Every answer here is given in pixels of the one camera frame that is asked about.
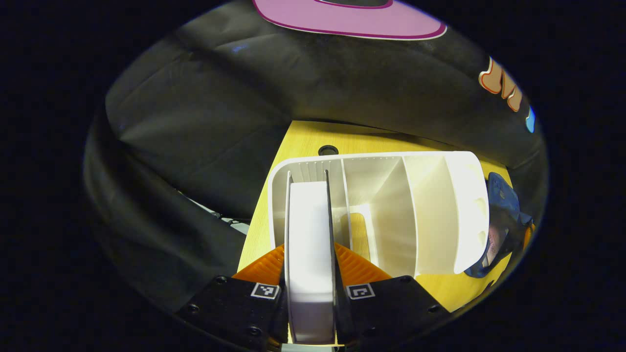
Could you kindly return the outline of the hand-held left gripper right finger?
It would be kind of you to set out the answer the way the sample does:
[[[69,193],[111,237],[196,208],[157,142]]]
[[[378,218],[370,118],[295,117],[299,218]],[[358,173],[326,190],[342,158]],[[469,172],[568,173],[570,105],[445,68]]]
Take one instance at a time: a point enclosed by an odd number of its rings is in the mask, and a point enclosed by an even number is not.
[[[413,276],[393,278],[335,243],[335,329],[346,349],[410,349],[451,314]]]

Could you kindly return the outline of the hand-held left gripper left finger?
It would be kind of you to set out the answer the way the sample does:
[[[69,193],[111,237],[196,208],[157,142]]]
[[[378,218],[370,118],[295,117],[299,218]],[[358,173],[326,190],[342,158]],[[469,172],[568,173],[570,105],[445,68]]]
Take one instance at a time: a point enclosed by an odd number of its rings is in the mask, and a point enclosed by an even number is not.
[[[215,276],[176,313],[236,350],[280,350],[288,342],[284,246],[228,277]]]

